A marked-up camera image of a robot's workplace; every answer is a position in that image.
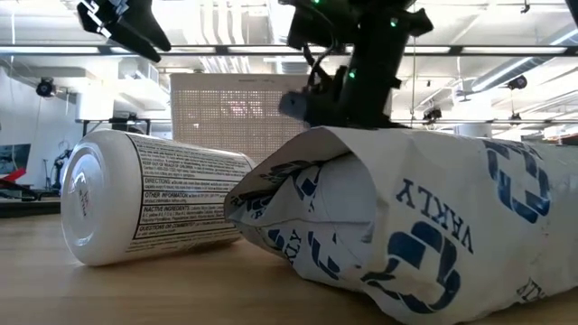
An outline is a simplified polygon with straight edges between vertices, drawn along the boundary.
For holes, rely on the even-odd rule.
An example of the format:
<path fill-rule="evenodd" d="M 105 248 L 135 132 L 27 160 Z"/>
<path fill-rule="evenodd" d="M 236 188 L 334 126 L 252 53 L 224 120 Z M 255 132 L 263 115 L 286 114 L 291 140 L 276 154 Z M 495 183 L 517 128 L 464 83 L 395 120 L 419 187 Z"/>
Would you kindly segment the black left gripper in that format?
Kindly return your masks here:
<path fill-rule="evenodd" d="M 172 45 L 154 17 L 152 4 L 153 0 L 80 0 L 76 11 L 84 31 L 110 37 L 121 47 L 159 62 L 155 47 L 170 51 Z"/>

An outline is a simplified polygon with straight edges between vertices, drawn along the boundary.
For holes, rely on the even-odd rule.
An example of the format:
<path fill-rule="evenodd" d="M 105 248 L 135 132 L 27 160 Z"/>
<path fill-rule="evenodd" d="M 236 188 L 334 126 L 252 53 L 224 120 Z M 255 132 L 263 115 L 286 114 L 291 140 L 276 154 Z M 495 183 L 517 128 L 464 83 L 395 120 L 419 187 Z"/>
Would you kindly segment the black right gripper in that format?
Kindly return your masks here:
<path fill-rule="evenodd" d="M 337 126 L 361 129 L 405 128 L 385 112 L 394 77 L 360 76 L 345 66 L 329 76 L 323 69 L 313 71 L 320 77 L 297 93 L 297 119 L 309 126 Z"/>

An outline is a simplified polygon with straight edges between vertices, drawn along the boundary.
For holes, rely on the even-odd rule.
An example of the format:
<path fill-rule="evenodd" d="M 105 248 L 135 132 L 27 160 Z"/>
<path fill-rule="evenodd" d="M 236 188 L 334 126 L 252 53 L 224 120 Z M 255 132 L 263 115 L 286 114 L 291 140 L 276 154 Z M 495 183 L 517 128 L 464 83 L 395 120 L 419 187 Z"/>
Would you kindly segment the white paper package blue print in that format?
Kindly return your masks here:
<path fill-rule="evenodd" d="M 226 218 L 303 278 L 405 325 L 578 287 L 578 146 L 317 127 L 228 194 Z"/>

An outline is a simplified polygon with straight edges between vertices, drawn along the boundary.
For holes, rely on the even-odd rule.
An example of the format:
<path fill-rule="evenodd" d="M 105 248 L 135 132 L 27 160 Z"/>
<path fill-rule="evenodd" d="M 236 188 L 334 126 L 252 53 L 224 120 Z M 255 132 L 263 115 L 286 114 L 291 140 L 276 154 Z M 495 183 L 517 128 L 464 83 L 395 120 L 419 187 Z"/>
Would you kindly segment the white perforated plastic basket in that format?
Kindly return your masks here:
<path fill-rule="evenodd" d="M 304 130 L 278 104 L 306 81 L 305 75 L 290 74 L 172 74 L 172 139 L 240 152 L 261 163 Z"/>

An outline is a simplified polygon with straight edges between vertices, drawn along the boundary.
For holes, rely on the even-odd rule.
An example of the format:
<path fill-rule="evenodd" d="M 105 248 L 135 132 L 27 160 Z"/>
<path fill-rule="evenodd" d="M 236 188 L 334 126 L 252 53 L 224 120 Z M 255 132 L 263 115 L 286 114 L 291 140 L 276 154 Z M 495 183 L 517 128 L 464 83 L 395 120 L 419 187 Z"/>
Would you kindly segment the thin vertical pole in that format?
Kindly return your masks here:
<path fill-rule="evenodd" d="M 412 44 L 412 87 L 411 87 L 411 105 L 409 107 L 410 112 L 410 127 L 413 127 L 415 121 L 415 80 L 416 80 L 416 37 L 413 36 L 413 44 Z"/>

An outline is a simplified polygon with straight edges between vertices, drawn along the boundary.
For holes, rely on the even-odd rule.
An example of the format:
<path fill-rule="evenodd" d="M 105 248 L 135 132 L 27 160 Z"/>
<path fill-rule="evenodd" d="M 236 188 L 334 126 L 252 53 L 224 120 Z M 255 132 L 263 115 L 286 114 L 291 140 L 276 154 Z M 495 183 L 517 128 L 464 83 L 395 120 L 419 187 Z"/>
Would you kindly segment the black background table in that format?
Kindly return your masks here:
<path fill-rule="evenodd" d="M 109 125 L 112 130 L 150 135 L 152 132 L 152 120 L 137 117 L 112 117 L 109 119 L 76 119 L 76 123 L 82 125 L 82 135 L 96 131 L 100 125 Z"/>

